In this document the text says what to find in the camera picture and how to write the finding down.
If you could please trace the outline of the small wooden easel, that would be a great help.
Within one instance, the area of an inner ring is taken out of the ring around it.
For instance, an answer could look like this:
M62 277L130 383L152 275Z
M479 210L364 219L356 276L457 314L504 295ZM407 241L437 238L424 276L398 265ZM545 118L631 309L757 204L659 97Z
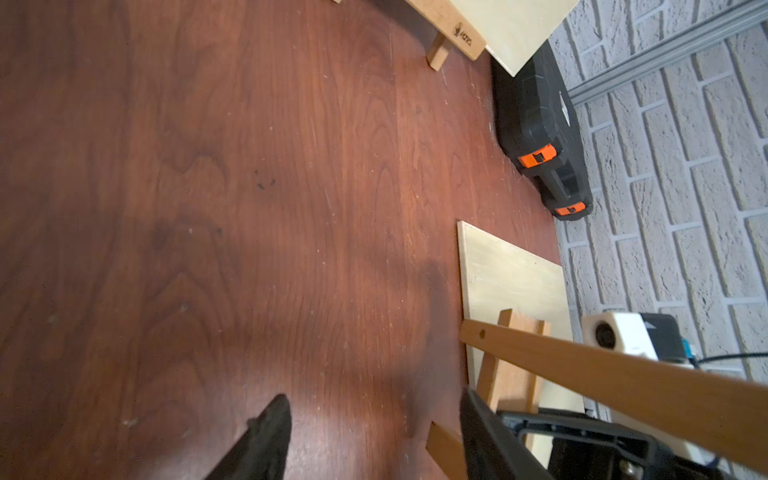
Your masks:
M543 323L515 322L509 310L496 324L465 320L460 338L485 354L482 379L471 390L497 416L576 412L649 434L683 458L673 439L755 471L767 469L764 385L553 338ZM550 439L521 443L547 463ZM447 477L469 479L461 429L432 424L426 448Z
M470 61L477 60L488 42L453 1L361 1L404 30L414 34L426 48L426 62L439 72L456 50Z

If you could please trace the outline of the light plywood board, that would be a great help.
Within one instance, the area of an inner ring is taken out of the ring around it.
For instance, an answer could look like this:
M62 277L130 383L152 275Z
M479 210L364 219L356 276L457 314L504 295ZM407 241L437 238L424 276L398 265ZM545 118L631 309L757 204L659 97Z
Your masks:
M495 324L512 309L546 321L554 338L573 341L563 268L487 233L457 223L463 313L466 319Z
M486 50L518 74L578 0L456 0L452 4L485 40Z

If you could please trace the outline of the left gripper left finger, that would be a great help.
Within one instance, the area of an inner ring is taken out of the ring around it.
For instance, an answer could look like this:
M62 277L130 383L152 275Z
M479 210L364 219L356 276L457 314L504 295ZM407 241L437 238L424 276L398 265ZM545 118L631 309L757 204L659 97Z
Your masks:
M205 480L284 478L292 432L288 397L276 395L256 418L247 420L243 435Z

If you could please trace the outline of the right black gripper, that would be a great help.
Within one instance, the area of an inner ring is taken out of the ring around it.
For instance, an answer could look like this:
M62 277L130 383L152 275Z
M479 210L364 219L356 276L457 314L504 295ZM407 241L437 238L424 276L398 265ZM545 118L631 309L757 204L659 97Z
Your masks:
M730 479L712 464L675 454L655 437L585 414L546 409L542 414L498 414L516 440L546 437L549 460L533 460L522 479Z

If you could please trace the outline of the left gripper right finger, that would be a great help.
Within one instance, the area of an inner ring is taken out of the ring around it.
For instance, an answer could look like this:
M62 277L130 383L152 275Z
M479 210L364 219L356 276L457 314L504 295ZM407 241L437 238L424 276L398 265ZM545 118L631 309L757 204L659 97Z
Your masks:
M462 393L460 424L469 479L552 479L474 390Z

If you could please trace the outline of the black plastic tool case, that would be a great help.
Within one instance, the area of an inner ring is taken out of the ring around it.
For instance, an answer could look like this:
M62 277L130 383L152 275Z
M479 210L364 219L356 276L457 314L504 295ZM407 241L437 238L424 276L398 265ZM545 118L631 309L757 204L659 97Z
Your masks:
M491 60L495 131L504 154L531 180L553 217L575 221L593 209L580 125L548 42L517 75Z

